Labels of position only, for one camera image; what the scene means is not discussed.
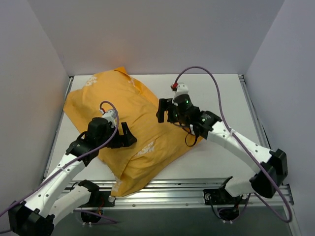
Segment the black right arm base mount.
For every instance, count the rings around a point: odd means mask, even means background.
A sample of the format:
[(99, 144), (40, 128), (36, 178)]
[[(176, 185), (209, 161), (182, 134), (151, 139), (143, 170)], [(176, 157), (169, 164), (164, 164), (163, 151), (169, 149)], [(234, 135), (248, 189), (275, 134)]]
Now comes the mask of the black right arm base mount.
[(204, 203), (205, 205), (236, 205), (236, 204), (244, 204), (246, 202), (241, 196), (232, 197), (225, 190), (219, 189), (204, 189)]

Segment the yellow Mickey Mouse pillowcase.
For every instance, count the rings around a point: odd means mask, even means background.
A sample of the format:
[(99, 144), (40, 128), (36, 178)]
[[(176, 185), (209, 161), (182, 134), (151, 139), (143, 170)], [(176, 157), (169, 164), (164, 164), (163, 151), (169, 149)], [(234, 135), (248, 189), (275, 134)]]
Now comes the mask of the yellow Mickey Mouse pillowcase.
[(114, 174), (111, 194), (123, 197), (145, 187), (166, 166), (199, 143), (193, 135), (170, 123), (158, 123), (158, 98), (123, 67), (92, 75), (86, 84), (68, 94), (64, 112), (79, 132), (109, 110), (111, 102), (120, 122), (127, 122), (137, 142), (130, 147), (104, 148), (99, 159)]

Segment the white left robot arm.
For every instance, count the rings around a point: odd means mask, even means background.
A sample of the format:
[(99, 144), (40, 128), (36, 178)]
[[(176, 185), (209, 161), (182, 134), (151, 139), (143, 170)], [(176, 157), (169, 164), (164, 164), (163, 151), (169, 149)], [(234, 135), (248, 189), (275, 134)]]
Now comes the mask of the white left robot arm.
[(89, 180), (79, 182), (61, 196), (68, 184), (84, 170), (102, 148), (126, 148), (136, 142), (126, 122), (120, 123), (116, 107), (93, 118), (86, 131), (73, 141), (56, 168), (31, 193), (8, 208), (12, 232), (20, 236), (49, 236), (57, 224), (82, 206), (101, 207), (99, 186)]

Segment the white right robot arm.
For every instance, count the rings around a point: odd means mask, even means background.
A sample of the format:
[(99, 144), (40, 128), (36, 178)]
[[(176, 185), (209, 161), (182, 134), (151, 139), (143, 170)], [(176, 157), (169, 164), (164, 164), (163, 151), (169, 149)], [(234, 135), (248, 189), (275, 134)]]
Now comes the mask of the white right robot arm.
[(229, 129), (223, 120), (210, 111), (194, 106), (189, 95), (160, 99), (157, 118), (159, 122), (179, 123), (196, 137), (210, 140), (228, 150), (254, 172), (249, 178), (229, 177), (218, 191), (219, 198), (229, 203), (242, 194), (256, 193), (270, 199), (287, 176), (286, 153), (273, 151)]

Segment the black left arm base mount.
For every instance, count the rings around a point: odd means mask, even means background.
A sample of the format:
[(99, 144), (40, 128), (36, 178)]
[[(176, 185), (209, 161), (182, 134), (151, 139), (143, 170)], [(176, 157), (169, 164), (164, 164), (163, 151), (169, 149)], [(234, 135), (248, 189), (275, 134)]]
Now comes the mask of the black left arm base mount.
[(95, 191), (91, 193), (88, 202), (81, 207), (114, 207), (115, 200), (110, 191)]

